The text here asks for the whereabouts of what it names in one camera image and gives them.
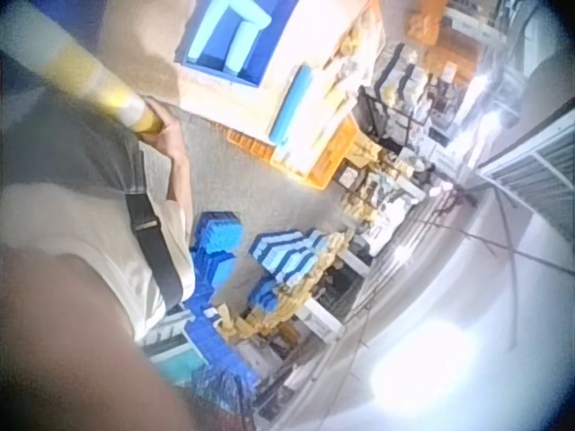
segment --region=black strap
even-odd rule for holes
[[[162,234],[162,224],[146,193],[126,195],[132,232],[164,298],[165,310],[181,301],[183,286]]]

